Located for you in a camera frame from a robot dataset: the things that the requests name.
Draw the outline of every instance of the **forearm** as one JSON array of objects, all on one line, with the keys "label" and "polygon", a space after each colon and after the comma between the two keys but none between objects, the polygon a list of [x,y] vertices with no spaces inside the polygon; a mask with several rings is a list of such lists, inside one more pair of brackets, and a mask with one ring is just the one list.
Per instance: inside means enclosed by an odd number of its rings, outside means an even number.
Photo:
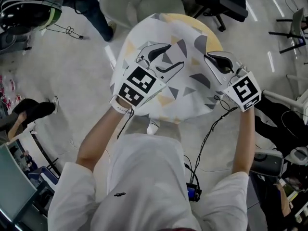
[{"label": "forearm", "polygon": [[255,156],[255,110],[241,113],[240,132],[237,140],[232,172],[250,171]]},{"label": "forearm", "polygon": [[83,140],[78,152],[77,164],[87,167],[91,171],[94,170],[123,116],[114,108],[109,108]]},{"label": "forearm", "polygon": [[20,125],[21,125],[21,122],[16,120],[15,124],[12,126],[12,128],[8,132],[8,138],[9,138],[10,141],[15,137],[15,134],[16,134]]}]

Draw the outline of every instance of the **floor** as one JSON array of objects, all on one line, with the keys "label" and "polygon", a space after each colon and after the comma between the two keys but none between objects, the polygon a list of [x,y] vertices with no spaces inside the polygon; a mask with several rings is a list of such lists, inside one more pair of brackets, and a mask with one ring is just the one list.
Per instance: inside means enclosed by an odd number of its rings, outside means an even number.
[{"label": "floor", "polygon": [[[308,11],[307,0],[295,1],[298,8],[304,7]],[[289,0],[287,2],[295,10],[295,6]],[[284,0],[247,0],[246,6],[249,16],[244,23],[222,16],[227,26],[225,32],[218,31],[217,21],[211,17],[200,16],[198,19],[217,35],[225,51],[232,52],[254,73],[262,89],[295,98],[306,86],[289,82],[286,74],[308,76],[303,66],[306,49],[302,47],[279,54],[279,50],[291,46],[291,41],[268,34],[268,31],[288,32],[289,23],[277,23],[276,19],[282,18],[282,15],[292,18],[292,11]],[[14,71],[17,90],[23,97],[43,101],[46,97],[58,96],[59,112],[38,120],[35,130],[46,152],[51,157],[59,157],[59,167],[63,167],[65,162],[75,161],[82,140],[109,107],[112,67],[128,30],[118,27],[114,40],[106,43],[83,16],[75,14],[70,8],[63,9],[58,24],[73,27],[87,39],[78,41],[52,31],[43,35],[36,32],[31,51],[25,55],[21,52],[3,55],[0,64]],[[213,112],[182,122],[176,128],[185,155],[192,162],[195,162],[210,126],[223,113],[224,110],[217,107]],[[239,114],[235,111],[223,119],[205,145],[197,170],[204,192],[230,174]],[[105,177],[115,140],[114,136],[108,145],[109,154],[104,153],[95,171],[98,200],[105,193]],[[269,140],[258,135],[257,145],[263,149],[273,147]]]}]

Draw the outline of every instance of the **white wristband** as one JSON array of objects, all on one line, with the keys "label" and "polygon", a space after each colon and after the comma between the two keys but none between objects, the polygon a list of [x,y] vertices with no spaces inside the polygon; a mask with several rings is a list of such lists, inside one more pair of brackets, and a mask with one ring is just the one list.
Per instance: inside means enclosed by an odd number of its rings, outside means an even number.
[{"label": "white wristband", "polygon": [[110,100],[111,106],[119,113],[121,114],[126,114],[126,112],[129,110],[129,108],[125,108],[121,106],[117,101],[116,101],[117,95],[114,95],[112,99]]}]

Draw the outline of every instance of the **blue jeans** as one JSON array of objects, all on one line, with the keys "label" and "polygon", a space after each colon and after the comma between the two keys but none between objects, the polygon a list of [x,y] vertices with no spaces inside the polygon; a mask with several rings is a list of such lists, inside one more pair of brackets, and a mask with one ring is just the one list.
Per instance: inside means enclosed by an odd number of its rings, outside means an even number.
[{"label": "blue jeans", "polygon": [[108,25],[97,0],[64,0],[63,6],[71,7],[82,13],[105,41],[112,39],[112,28]]}]

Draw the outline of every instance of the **hand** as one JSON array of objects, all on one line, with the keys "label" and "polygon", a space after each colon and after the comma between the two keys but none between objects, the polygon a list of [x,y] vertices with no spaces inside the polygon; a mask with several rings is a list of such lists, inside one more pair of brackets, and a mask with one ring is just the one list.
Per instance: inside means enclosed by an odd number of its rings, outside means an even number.
[{"label": "hand", "polygon": [[131,105],[128,102],[125,102],[123,99],[117,97],[116,101],[119,103],[119,105],[123,106],[124,108],[130,109]]},{"label": "hand", "polygon": [[27,119],[27,114],[25,111],[19,114],[17,121],[22,124]]}]

